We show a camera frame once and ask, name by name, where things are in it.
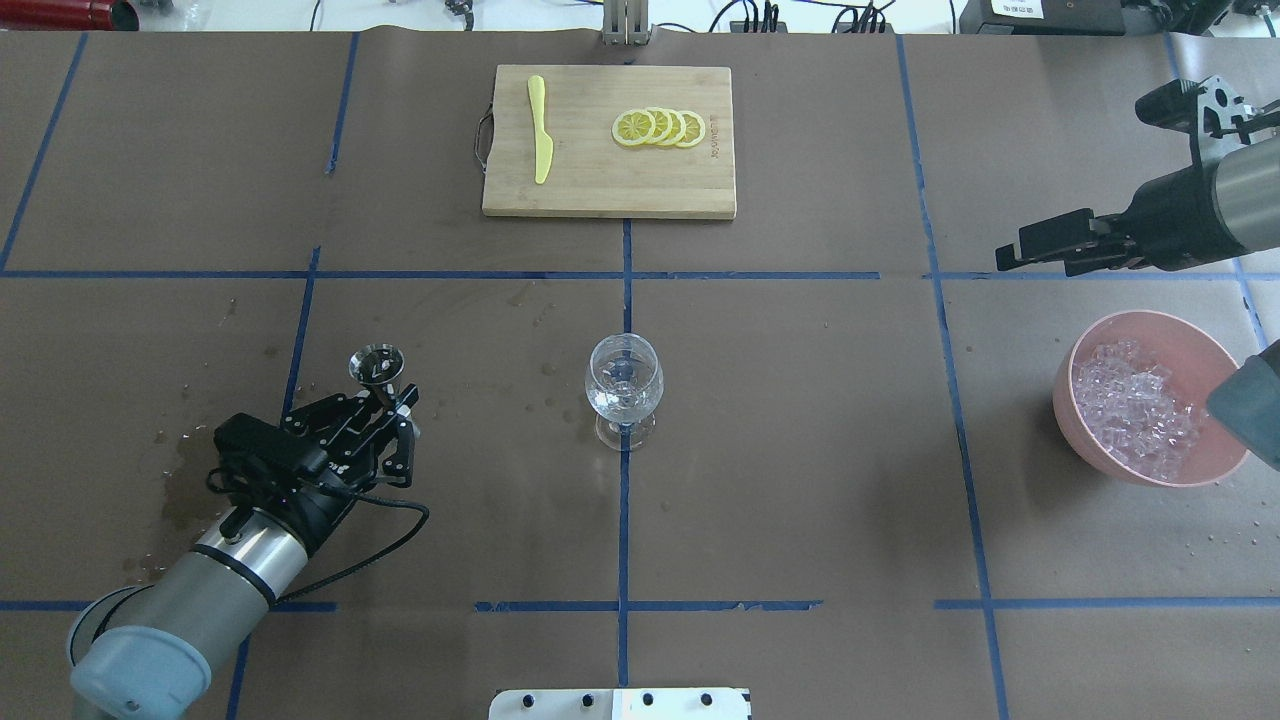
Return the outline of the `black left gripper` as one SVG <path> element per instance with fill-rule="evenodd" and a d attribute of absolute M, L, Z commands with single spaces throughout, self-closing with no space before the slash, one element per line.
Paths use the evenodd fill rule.
<path fill-rule="evenodd" d="M 412 419 L 419 388 L 407 388 L 390 410 L 367 410 L 367 391 L 329 395 L 294 407 L 282 429 L 316 441 L 328 465 L 312 479 L 284 480 L 236 475 L 236 534 L 262 520 L 314 556 L 360 502 L 403 509 L 401 501 L 374 496 L 379 486 L 407 489 L 413 484 L 413 457 L 420 429 Z"/>

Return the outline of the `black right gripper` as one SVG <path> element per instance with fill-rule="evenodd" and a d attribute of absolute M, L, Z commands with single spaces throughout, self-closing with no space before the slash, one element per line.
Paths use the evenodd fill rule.
<path fill-rule="evenodd" d="M 1193 165 L 1146 182 L 1125 211 L 1102 217 L 1105 240 L 1092 229 L 1094 211 L 1079 209 L 1018 232 L 995 250 L 998 272 L 1064 263 L 1065 277 L 1155 266 L 1178 272 L 1240 258 L 1251 250 L 1228 228 L 1215 195 L 1217 165 Z"/>

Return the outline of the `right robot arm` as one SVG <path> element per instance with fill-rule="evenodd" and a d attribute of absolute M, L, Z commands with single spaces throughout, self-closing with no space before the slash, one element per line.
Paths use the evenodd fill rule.
<path fill-rule="evenodd" d="M 1061 263 L 1065 275 L 1157 268 L 1179 272 L 1279 246 L 1277 140 L 1243 146 L 1138 188 L 1129 208 L 1084 208 L 1024 225 L 995 251 L 1000 272 Z M 1245 360 L 1208 396 L 1210 415 L 1277 468 L 1277 343 Z"/>

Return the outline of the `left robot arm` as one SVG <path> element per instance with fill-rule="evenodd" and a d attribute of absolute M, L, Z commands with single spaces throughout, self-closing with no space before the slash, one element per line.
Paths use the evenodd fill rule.
<path fill-rule="evenodd" d="M 67 638 L 76 719 L 182 719 L 357 503 L 412 483 L 419 388 L 366 384 L 270 424 L 215 429 L 210 491 L 230 507 L 163 577 L 92 602 Z"/>

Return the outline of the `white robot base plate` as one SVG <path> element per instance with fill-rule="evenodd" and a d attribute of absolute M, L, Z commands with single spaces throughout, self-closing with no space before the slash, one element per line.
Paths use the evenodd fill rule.
<path fill-rule="evenodd" d="M 489 719 L 753 719 L 750 691 L 732 687 L 502 691 Z"/>

